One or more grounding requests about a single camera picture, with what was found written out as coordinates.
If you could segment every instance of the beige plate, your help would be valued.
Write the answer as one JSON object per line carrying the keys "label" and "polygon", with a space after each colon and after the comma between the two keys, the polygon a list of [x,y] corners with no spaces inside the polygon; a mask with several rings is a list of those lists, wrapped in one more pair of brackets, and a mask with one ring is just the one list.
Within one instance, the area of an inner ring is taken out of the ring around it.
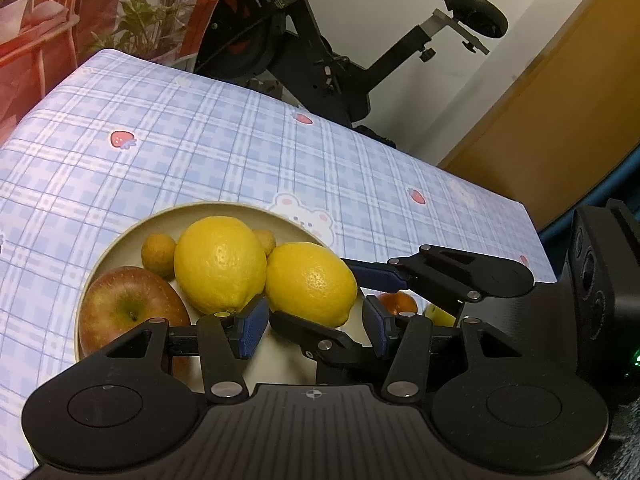
{"label": "beige plate", "polygon": [[[207,216],[233,216],[242,220],[252,229],[269,229],[275,234],[278,245],[285,242],[313,242],[322,245],[320,240],[292,222],[249,205],[229,202],[199,202],[159,212],[137,223],[117,238],[107,248],[89,275],[76,310],[76,326],[74,330],[76,361],[83,357],[78,339],[79,305],[82,304],[89,285],[102,273],[115,267],[141,267],[140,248],[146,237],[151,233],[165,233],[177,240],[189,225]],[[187,305],[191,322],[195,322],[202,314],[187,303],[175,281],[171,282],[171,286]],[[361,296],[358,296],[351,310],[349,320],[342,327],[342,330],[357,342],[367,346],[370,345],[366,332],[362,327]],[[197,357],[192,358],[192,360],[197,362],[192,363],[191,376],[185,378],[185,382],[192,390],[202,392],[200,362]],[[244,370],[244,380],[251,392],[257,383],[315,383],[316,363],[304,357],[298,346],[281,338],[276,338],[270,327],[265,330],[254,357],[249,362],[238,361],[238,365]]]}

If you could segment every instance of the table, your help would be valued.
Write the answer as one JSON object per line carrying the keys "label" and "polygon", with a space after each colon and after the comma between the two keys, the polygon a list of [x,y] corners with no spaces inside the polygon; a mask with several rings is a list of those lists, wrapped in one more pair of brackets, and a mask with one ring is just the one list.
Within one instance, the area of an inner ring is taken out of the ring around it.
{"label": "table", "polygon": [[274,210],[347,258],[427,243],[555,281],[521,204],[256,92],[103,50],[0,148],[0,479],[34,467],[20,410],[73,364],[100,254],[140,219],[202,200]]}

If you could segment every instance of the metal screw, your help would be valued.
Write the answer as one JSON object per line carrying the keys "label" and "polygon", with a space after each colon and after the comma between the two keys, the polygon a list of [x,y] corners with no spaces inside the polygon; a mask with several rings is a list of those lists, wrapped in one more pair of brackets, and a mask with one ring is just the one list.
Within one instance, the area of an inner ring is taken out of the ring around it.
{"label": "metal screw", "polygon": [[396,381],[387,386],[386,390],[394,397],[412,397],[420,391],[420,388],[409,381]]}
{"label": "metal screw", "polygon": [[242,393],[242,386],[233,381],[222,381],[216,383],[211,387],[211,393],[218,397],[230,397],[238,396]]}
{"label": "metal screw", "polygon": [[319,350],[328,350],[329,348],[331,348],[334,344],[331,342],[331,340],[329,339],[322,339],[321,342],[318,343],[318,349]]}

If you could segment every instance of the wall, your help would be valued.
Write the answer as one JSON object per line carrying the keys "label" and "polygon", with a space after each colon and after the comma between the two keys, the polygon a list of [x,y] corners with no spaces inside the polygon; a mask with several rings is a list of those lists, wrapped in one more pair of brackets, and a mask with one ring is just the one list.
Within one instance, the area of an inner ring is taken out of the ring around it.
{"label": "wall", "polygon": [[439,163],[545,48],[582,0],[535,0],[408,152]]}
{"label": "wall", "polygon": [[[334,50],[369,66],[414,25],[428,18],[443,0],[309,0],[323,35]],[[513,25],[533,0],[489,0]],[[483,40],[489,49],[502,40]],[[363,121],[401,149],[415,144],[482,63],[462,38],[443,30],[431,46],[437,54],[423,64],[413,56],[370,94],[372,111]]]}

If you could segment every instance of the brown wooden panel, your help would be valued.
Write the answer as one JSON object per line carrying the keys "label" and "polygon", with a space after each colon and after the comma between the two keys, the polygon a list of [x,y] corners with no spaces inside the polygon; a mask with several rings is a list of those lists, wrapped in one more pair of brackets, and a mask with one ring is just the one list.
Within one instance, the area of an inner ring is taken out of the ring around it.
{"label": "brown wooden panel", "polygon": [[640,0],[591,0],[440,167],[543,228],[640,142]]}

